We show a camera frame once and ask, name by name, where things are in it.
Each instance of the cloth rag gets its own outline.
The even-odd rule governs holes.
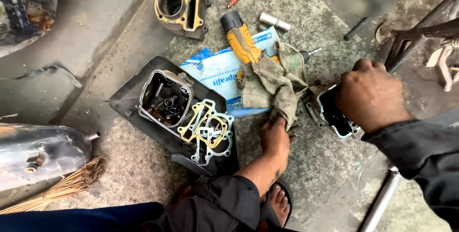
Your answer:
[[[274,44],[280,64],[268,55],[257,63],[242,67],[242,103],[244,107],[271,107],[270,119],[286,120],[288,130],[295,121],[296,105],[308,88],[304,79],[304,59],[300,52],[284,42]]]

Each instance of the straw broom bristles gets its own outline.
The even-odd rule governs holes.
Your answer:
[[[102,156],[92,159],[82,168],[65,177],[45,192],[6,208],[0,211],[0,214],[44,210],[52,202],[89,190],[89,186],[98,181],[104,170],[101,159]]]

